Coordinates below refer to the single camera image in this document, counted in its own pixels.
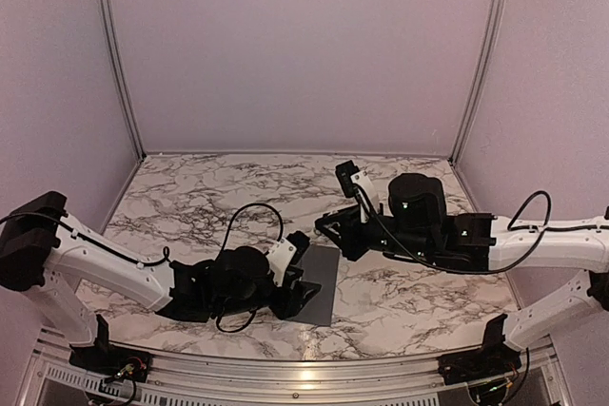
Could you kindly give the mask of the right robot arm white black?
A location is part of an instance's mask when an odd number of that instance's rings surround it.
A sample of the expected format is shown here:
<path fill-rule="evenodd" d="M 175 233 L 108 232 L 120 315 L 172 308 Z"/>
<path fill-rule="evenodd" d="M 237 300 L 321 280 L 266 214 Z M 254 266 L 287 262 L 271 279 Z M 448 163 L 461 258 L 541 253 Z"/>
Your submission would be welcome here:
<path fill-rule="evenodd" d="M 550 295 L 489 320 L 479 347 L 439 357 L 447 385 L 498 376 L 521 367 L 531 343 L 575 317 L 608 308 L 608 218 L 527 222 L 492 213 L 448 214 L 442 182 L 403 173 L 382 204 L 366 172 L 351 163 L 337 178 L 355 204 L 326 213 L 316 230 L 350 261 L 369 251 L 455 275 L 492 276 L 525 268 L 566 268 L 577 275 Z"/>

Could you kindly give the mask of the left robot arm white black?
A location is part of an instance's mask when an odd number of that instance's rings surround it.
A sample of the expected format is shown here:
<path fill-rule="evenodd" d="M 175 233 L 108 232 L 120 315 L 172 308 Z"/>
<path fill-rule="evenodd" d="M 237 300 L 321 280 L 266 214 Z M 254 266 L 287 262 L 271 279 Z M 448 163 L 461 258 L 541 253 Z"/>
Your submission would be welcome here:
<path fill-rule="evenodd" d="M 263 252 L 250 246 L 221 248 L 211 260 L 184 264 L 141 260 L 94 232 L 65 208 L 66 196 L 49 191 L 1 220 L 1 285 L 31 300 L 67 340 L 71 365 L 107 382 L 147 379 L 150 353 L 117 346 L 109 326 L 76 296 L 68 277 L 78 277 L 138 302 L 173 321 L 221 323 L 268 309 L 278 319 L 297 316 L 321 291 L 302 279 L 298 262 L 310 239 L 280 233 Z"/>

